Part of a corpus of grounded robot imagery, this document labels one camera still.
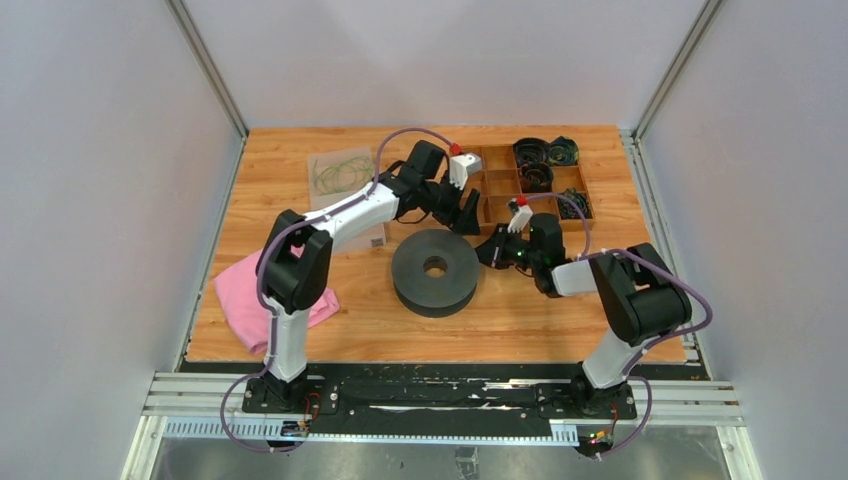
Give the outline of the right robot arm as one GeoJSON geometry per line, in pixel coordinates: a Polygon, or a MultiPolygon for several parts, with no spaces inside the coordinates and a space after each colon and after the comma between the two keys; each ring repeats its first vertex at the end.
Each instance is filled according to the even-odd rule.
{"type": "Polygon", "coordinates": [[[691,319],[691,302],[649,243],[571,259],[554,215],[532,215],[528,233],[524,237],[499,224],[476,247],[477,257],[490,268],[529,273],[536,288],[551,298],[597,293],[608,329],[572,379],[571,400],[580,414],[598,416],[651,342],[691,319]]]}

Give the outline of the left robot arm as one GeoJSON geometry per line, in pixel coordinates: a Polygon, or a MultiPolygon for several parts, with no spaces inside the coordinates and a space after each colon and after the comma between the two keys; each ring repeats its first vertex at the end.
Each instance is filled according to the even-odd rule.
{"type": "Polygon", "coordinates": [[[343,200],[305,215],[278,215],[256,266],[256,290],[269,317],[259,379],[279,411],[293,413],[305,403],[309,314],[327,286],[335,248],[416,209],[454,233],[478,234],[480,193],[466,184],[482,167],[479,155],[457,145],[444,150],[420,140],[406,159],[343,200]]]}

